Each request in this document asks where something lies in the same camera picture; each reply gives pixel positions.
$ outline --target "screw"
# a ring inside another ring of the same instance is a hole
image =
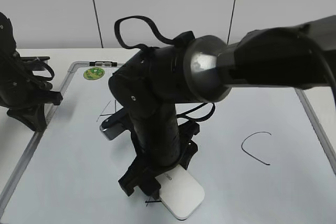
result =
[[[15,52],[13,53],[13,57],[14,57],[14,58],[18,58],[19,55],[20,55],[20,54],[19,54],[17,51],[15,51]]]

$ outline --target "curved black line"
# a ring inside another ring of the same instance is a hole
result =
[[[270,164],[268,164],[268,163],[266,163],[266,162],[264,162],[264,161],[258,159],[257,157],[253,156],[251,153],[248,153],[248,152],[244,149],[244,147],[243,147],[245,141],[246,141],[248,138],[250,138],[251,136],[253,136],[253,135],[255,135],[255,134],[259,134],[259,133],[266,133],[266,134],[269,134],[269,135],[272,136],[272,134],[269,133],[269,132],[267,132],[267,131],[259,131],[259,132],[253,133],[252,135],[250,135],[250,136],[248,136],[247,138],[245,138],[244,141],[242,142],[242,145],[241,145],[242,150],[243,150],[243,152],[245,152],[247,155],[249,155],[250,157],[256,159],[257,161],[263,163],[264,165],[270,165]]]

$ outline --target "white device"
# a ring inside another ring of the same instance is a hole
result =
[[[204,199],[203,187],[181,165],[156,177],[160,199],[178,219],[187,219]]]

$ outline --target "robotic arm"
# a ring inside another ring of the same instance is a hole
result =
[[[164,48],[138,44],[127,46],[120,23],[138,18],[149,24]],[[123,109],[106,119],[101,131],[112,140],[125,130],[131,132],[136,158],[119,180],[130,196],[139,186],[158,198],[155,177],[181,164],[187,169],[197,145],[199,131],[187,113],[176,115],[177,103],[215,103],[232,87],[331,86],[334,96],[336,71],[336,16],[296,27],[256,30],[239,43],[226,45],[215,36],[195,38],[191,31],[173,40],[163,37],[154,22],[143,16],[118,20],[115,35],[124,48],[139,48],[109,80],[109,88]],[[177,118],[189,119],[182,125]]]
[[[45,63],[49,57],[20,57],[16,51],[11,21],[0,13],[0,106],[8,108],[7,115],[33,131],[46,127],[44,104],[59,105],[60,92],[51,91],[54,77]],[[36,76],[33,71],[48,70],[51,77]]]

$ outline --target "green sticker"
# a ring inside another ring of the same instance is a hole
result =
[[[84,72],[84,78],[89,81],[95,81],[102,78],[105,71],[102,68],[90,68]]]

